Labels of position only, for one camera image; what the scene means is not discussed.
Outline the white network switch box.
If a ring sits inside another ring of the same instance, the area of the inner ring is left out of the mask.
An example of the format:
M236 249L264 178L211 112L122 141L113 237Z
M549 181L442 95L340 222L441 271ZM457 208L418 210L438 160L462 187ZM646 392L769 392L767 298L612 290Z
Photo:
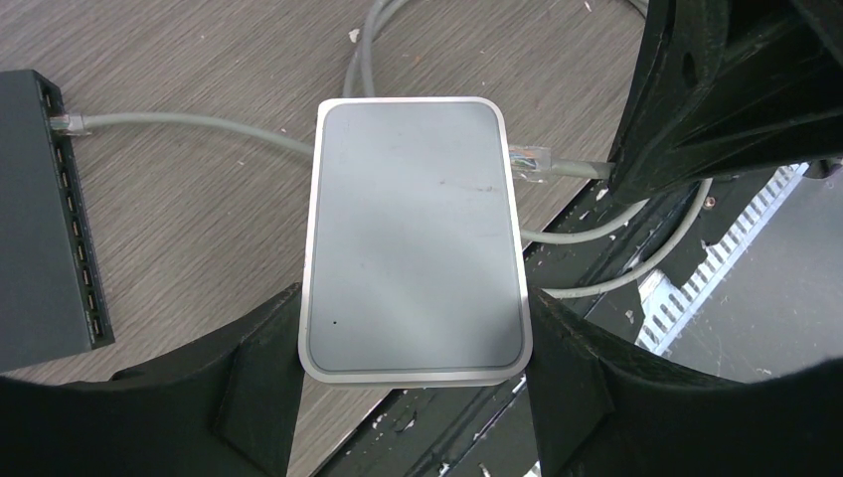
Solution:
M317 111L298 356L332 386L487 386L533 348L505 121L479 96Z

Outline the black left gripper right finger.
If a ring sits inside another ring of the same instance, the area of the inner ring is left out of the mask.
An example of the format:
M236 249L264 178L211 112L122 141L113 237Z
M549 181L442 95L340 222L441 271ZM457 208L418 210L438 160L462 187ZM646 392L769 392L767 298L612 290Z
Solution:
M742 384L658 357L529 292L545 476L838 476L842 363Z

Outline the black network switch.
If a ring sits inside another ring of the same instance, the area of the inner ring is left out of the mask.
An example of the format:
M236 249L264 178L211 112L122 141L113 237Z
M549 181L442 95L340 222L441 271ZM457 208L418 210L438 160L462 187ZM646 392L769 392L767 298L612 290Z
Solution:
M61 90L1 75L1 370L114 341Z

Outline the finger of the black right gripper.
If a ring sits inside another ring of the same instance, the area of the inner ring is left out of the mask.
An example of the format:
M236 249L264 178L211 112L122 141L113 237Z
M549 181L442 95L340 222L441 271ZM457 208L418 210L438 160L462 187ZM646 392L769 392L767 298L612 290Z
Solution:
M838 1L652 1L609 160L632 204L842 154Z

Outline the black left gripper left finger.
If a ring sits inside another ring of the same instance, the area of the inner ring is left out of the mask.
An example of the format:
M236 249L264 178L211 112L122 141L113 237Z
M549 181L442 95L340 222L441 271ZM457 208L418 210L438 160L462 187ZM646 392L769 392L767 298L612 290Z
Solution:
M106 382L1 382L5 476L283 476L301 287Z

